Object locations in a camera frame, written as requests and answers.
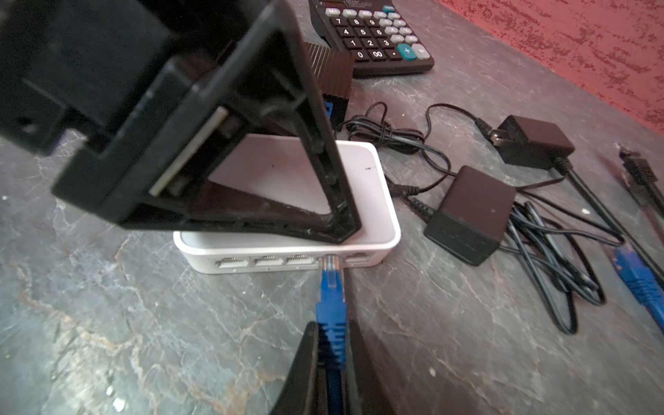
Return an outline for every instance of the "black plastic bracket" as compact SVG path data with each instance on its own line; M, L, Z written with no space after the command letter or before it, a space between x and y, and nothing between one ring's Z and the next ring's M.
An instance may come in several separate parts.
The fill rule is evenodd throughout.
M3 136L44 155L66 128L88 136L52 189L69 203L132 229L339 243L361 227L284 0L16 0L0 54ZM207 179L274 120L300 137L329 214Z

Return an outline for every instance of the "cable strain relief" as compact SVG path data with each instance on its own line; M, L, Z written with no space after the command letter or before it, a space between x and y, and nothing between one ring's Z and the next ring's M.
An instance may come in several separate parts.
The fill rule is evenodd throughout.
M390 191L392 198L414 196L422 192L417 186L395 185L394 183L390 184L390 182L387 183L387 189Z
M415 210L415 213L417 213L427 223L429 223L431 218L434 216L434 213L436 213L434 208L427 205L426 203L419 201L413 196L406 197L406 201L408 201L410 207Z
M552 160L553 166L563 176L572 170L572 162L567 157L557 157Z
M475 118L475 125L477 126L479 132L482 133L485 139L491 141L491 131L493 127L489 125L486 121L481 118Z

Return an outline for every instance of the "red textured wall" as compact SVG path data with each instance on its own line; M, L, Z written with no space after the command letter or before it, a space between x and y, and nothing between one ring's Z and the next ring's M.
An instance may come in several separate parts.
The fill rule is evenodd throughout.
M664 0L439 0L664 133Z

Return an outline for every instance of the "black device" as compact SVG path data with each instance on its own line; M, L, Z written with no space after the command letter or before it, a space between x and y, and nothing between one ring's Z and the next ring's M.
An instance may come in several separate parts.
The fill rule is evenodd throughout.
M353 57L316 43L307 42L306 48L313 77L323 94L325 111L335 129L346 117L353 81Z
M48 155L88 140L53 193L124 228L339 243L361 227L284 0L16 0L0 17L0 133ZM264 122L297 132L330 213L207 180Z
M532 118L509 116L491 139L507 164L549 170L553 160L574 152L574 144L556 124Z
M336 50L355 60L353 76L414 74L434 59L390 0L309 0L311 24Z
M516 188L463 166L424 236L465 263L480 265L498 249L516 195Z

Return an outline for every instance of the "blue label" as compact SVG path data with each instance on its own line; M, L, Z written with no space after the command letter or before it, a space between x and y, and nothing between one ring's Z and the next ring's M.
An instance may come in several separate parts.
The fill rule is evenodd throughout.
M334 105L329 101L323 101L323 102L325 102L325 109L327 110L327 117L330 118L332 116L332 107Z

